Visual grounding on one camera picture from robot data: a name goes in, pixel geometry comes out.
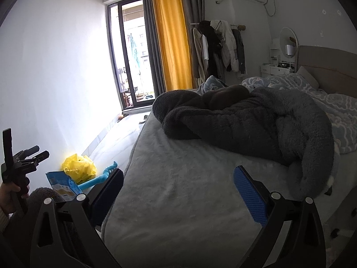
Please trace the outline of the person left hand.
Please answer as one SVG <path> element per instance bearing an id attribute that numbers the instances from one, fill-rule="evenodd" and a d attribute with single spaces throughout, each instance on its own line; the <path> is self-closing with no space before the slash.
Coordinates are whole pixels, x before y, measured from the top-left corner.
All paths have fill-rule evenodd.
<path id="1" fill-rule="evenodd" d="M 12 192 L 20 192 L 21 188 L 14 183 L 1 183 L 0 189 L 0 206 L 5 215 L 9 216 L 16 211 L 15 204 L 12 200 Z"/>

